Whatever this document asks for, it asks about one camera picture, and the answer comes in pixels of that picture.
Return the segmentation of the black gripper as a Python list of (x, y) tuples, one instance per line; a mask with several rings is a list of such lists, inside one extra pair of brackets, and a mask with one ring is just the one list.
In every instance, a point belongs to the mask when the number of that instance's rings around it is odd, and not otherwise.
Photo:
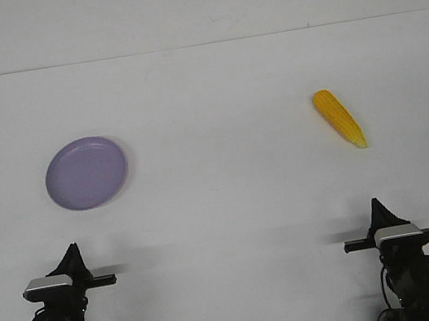
[(72, 315), (84, 313), (89, 304), (86, 297), (88, 289), (111, 286), (117, 281), (115, 274), (93, 277), (84, 263), (78, 245), (74, 243), (69, 245), (58, 266), (48, 276), (76, 274), (80, 274), (81, 281), (45, 290), (42, 301), (47, 308), (59, 309)]
[[(382, 204), (379, 199), (371, 199), (371, 215), (370, 227), (368, 229), (368, 237), (374, 237), (379, 229), (410, 224), (407, 219), (401, 219), (394, 215), (389, 209)], [(359, 239), (354, 241), (346, 241), (344, 243), (344, 251), (350, 252), (377, 249), (381, 261), (384, 263), (400, 262), (406, 259), (419, 257), (424, 255), (423, 248), (429, 243), (429, 228), (422, 229), (423, 235), (413, 238), (403, 238), (394, 242), (383, 243), (382, 248), (375, 247), (374, 239)]]

